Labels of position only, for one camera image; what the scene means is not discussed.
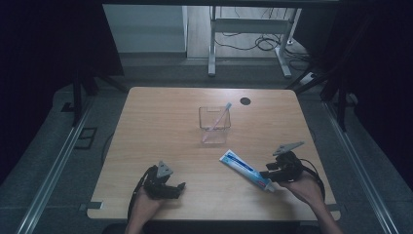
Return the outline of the white metal desk frame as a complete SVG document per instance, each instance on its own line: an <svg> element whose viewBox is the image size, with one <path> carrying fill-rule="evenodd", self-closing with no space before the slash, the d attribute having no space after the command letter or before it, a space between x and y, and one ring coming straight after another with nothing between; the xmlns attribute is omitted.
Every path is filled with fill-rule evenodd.
<svg viewBox="0 0 413 234"><path fill-rule="evenodd" d="M207 73L209 76L216 74L216 50L215 36L217 33L232 34L272 34L280 36L280 43L273 49L282 69L282 74L286 79L291 77L291 71L284 57L286 46L291 38L291 32L297 16L297 9L285 9L287 19L243 19L243 18L219 18L216 15L217 7L209 9L210 40L208 48Z"/></svg>

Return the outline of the dark curtain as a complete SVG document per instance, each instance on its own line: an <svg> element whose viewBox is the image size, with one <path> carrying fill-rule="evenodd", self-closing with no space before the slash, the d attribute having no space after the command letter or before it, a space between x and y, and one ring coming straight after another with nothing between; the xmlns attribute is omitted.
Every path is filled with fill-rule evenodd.
<svg viewBox="0 0 413 234"><path fill-rule="evenodd" d="M353 47L321 95L345 90L356 96L361 125L413 188L413 0L305 8L297 29L296 39L324 69Z"/></svg>
<svg viewBox="0 0 413 234"><path fill-rule="evenodd" d="M0 0L0 184L80 74L124 73L105 0Z"/></svg>

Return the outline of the blue white toothpaste tube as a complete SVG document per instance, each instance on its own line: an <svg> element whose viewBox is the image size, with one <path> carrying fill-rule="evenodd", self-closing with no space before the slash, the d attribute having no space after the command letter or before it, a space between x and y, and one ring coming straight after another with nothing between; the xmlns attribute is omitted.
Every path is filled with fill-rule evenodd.
<svg viewBox="0 0 413 234"><path fill-rule="evenodd" d="M263 191L275 192L276 188L273 183L264 178L258 171L251 167L245 160L243 160L238 154L231 149L228 149L220 158L219 161L236 171L238 174L247 178L254 185L259 187Z"/></svg>

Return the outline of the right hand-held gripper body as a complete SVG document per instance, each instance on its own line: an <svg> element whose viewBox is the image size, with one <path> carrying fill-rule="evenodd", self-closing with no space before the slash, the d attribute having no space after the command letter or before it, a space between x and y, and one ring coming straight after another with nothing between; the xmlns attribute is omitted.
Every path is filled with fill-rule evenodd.
<svg viewBox="0 0 413 234"><path fill-rule="evenodd" d="M303 144L303 141L282 144L273 153L276 157L276 171L272 181L293 181L301 175L303 172L303 165L292 150Z"/></svg>

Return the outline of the black metal stand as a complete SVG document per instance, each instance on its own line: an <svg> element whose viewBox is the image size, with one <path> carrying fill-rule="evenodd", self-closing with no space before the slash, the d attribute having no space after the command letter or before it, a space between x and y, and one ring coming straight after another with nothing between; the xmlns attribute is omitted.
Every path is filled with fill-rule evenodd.
<svg viewBox="0 0 413 234"><path fill-rule="evenodd" d="M310 82L296 88L306 75L312 72L316 68L316 65L311 62L307 68L299 75L286 89L293 91L296 95L302 94L314 86L321 83L325 83L324 88L321 90L319 96L323 101L331 101L335 95L338 95L337 100L337 112L336 122L338 123L342 131L346 131L345 114L347 105L347 79L343 75L344 65L338 62L331 69L317 75Z"/></svg>
<svg viewBox="0 0 413 234"><path fill-rule="evenodd" d="M63 108L62 112L72 112L73 113L73 124L76 126L83 116L84 108L82 102L82 91L86 92L87 96L96 96L98 94L99 88L95 77L107 83L108 85L114 87L122 93L127 93L129 89L116 81L114 78L105 74L103 71L92 67L92 66L81 66L77 67L72 75L72 93L73 101L67 102Z"/></svg>

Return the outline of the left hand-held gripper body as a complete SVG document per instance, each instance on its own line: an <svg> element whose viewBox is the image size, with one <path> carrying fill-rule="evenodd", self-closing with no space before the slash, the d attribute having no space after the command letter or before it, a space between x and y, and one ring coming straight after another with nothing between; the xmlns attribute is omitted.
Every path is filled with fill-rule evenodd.
<svg viewBox="0 0 413 234"><path fill-rule="evenodd" d="M144 176L143 187L152 199L167 199L167 193L177 191L175 187L167 185L173 170L163 161L150 167Z"/></svg>

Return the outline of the white power strip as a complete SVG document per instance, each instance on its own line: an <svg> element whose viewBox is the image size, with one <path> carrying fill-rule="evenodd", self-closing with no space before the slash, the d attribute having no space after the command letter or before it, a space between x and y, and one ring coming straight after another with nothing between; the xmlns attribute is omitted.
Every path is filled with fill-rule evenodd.
<svg viewBox="0 0 413 234"><path fill-rule="evenodd" d="M313 81L316 77L317 75L315 73L309 72L307 75L304 76L304 78L299 82L299 84L304 86L309 82Z"/></svg>

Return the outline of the white cabinet panel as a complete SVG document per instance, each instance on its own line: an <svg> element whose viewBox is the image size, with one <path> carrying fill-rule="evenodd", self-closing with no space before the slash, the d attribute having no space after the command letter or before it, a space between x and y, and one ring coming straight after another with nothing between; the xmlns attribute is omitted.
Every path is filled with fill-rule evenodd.
<svg viewBox="0 0 413 234"><path fill-rule="evenodd" d="M103 4L119 53L185 53L186 6Z"/></svg>

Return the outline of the grey metal floor rail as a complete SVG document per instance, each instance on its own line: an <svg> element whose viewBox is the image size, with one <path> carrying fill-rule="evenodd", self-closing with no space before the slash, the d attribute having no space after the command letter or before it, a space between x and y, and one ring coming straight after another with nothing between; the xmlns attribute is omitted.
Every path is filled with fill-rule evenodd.
<svg viewBox="0 0 413 234"><path fill-rule="evenodd" d="M86 121L91 113L94 104L94 97L87 97L85 106L81 109L80 119L70 129L68 137L66 138L62 148L58 152L56 159L51 166L46 178L43 180L41 186L37 190L28 210L22 218L15 234L32 234L43 211L49 202L49 199L56 187L63 169L70 157L75 143L83 130Z"/></svg>
<svg viewBox="0 0 413 234"><path fill-rule="evenodd" d="M336 118L338 115L335 113L333 106L323 101L322 106L325 109L328 119L338 136L342 147L348 157L348 160L357 176L357 179L363 189L363 192L377 217L385 234L399 234L399 231L394 223L394 219L384 202L384 199L373 184L366 168L364 167L359 155L351 142L348 134L342 130Z"/></svg>

